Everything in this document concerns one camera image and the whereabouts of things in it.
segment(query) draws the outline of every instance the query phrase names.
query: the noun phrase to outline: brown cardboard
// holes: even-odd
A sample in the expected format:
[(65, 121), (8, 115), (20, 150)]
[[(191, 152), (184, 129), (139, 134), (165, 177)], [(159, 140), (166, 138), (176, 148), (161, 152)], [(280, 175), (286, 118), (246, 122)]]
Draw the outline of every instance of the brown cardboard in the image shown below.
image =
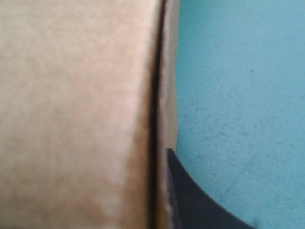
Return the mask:
[(0, 1), (0, 228), (149, 227), (161, 7)]
[(178, 121), (176, 102), (176, 55), (179, 0), (166, 1), (158, 94), (157, 228), (173, 228), (169, 204), (166, 149), (176, 149)]

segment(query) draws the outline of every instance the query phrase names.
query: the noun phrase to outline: black curved edge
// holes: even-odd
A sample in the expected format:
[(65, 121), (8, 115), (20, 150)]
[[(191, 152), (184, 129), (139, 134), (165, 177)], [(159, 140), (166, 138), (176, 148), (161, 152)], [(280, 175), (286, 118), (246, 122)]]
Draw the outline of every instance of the black curved edge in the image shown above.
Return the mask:
[(170, 204), (175, 229), (254, 229), (213, 201), (167, 150)]

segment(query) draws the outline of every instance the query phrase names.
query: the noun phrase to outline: teal surface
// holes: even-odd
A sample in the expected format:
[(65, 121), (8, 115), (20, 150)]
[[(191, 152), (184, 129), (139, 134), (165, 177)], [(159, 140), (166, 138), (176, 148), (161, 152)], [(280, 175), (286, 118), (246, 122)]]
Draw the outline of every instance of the teal surface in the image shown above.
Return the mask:
[(260, 229), (305, 229), (305, 1), (182, 0), (177, 155)]

